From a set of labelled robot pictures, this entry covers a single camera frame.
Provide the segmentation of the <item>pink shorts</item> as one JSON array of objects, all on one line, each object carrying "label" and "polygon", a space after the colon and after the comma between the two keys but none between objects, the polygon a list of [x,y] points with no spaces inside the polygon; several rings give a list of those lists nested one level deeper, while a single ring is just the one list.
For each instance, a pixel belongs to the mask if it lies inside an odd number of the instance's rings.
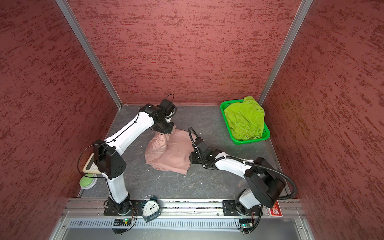
[{"label": "pink shorts", "polygon": [[174,127],[170,134],[155,132],[145,150],[145,160],[156,170],[186,175],[193,151],[189,133]]}]

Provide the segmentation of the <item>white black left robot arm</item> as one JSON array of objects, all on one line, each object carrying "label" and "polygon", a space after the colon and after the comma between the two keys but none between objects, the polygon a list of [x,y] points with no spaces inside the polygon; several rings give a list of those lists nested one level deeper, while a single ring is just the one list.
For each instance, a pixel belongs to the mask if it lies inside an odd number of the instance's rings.
[{"label": "white black left robot arm", "polygon": [[175,125],[171,119],[176,112],[177,107],[166,99],[157,106],[147,104],[140,107],[137,115],[114,135],[92,144],[94,163],[106,179],[109,190],[107,203],[118,215],[127,215],[132,209],[124,180],[127,163],[122,155],[147,129],[170,134]]}]

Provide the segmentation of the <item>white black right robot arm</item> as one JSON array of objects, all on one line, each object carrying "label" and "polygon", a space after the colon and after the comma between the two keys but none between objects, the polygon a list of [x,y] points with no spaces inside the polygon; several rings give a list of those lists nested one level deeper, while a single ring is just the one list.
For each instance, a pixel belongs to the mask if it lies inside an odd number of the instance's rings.
[{"label": "white black right robot arm", "polygon": [[248,188],[237,199],[239,211],[256,205],[272,208],[286,186],[284,176],[275,170],[264,158],[245,160],[220,150],[212,150],[201,138],[192,141],[190,154],[192,164],[201,164],[207,170],[220,170],[243,178]]}]

